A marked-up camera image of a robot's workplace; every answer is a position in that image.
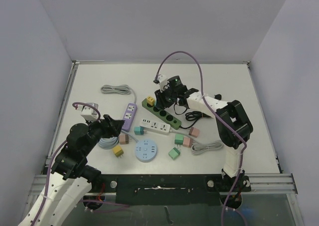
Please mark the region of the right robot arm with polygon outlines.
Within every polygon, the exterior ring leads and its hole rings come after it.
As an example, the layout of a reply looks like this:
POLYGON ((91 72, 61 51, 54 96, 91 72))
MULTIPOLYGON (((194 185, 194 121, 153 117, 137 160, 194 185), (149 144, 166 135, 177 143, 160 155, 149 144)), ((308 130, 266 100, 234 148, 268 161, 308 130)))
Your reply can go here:
POLYGON ((242 104, 237 100, 232 102, 217 100, 198 89, 188 89, 179 76, 167 78, 158 74, 154 83, 159 86, 159 89, 155 91, 156 108, 164 110, 176 104, 215 118, 219 138, 226 146, 222 184, 229 191, 238 187, 243 151, 253 132, 252 123, 242 104))

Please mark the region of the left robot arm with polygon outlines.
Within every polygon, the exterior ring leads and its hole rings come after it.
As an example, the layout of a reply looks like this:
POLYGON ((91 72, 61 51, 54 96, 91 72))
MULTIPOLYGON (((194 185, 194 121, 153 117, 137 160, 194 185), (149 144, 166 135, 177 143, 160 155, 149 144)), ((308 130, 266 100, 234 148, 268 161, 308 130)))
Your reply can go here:
POLYGON ((101 172, 87 164, 87 156, 102 138, 118 137, 123 120, 109 115, 71 127, 52 155, 45 186, 21 226, 60 226, 89 191, 101 187, 101 172))

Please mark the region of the yellow USB charger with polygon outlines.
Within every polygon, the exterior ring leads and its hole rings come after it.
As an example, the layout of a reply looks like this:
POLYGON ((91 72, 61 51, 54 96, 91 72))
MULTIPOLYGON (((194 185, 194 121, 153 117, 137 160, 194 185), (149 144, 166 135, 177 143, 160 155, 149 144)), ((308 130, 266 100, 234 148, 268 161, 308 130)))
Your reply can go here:
POLYGON ((156 103, 156 100, 151 96, 148 96, 146 100, 147 100, 147 104, 149 104, 151 107, 153 107, 156 103))

